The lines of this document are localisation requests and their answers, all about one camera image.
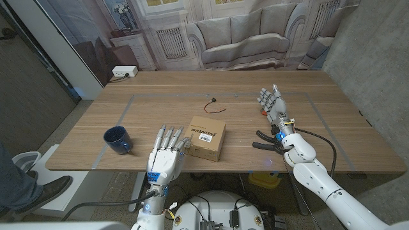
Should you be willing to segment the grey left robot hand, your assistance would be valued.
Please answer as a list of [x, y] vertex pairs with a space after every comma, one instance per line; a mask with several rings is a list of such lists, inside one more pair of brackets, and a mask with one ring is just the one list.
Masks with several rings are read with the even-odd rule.
[[180, 139], [182, 132], [182, 126], [174, 131], [173, 126], [167, 130], [165, 124], [158, 131], [146, 167], [149, 184], [166, 186], [180, 175], [190, 143], [189, 137]]

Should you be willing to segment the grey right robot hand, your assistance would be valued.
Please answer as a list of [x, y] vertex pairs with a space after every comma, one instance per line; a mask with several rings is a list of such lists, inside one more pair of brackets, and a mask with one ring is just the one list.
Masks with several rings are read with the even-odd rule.
[[260, 103], [262, 110], [266, 112], [267, 120], [271, 125], [279, 127], [281, 123], [283, 125], [290, 124], [286, 110], [286, 102], [282, 98], [281, 92], [276, 84], [273, 84], [272, 92], [262, 88], [257, 101]]

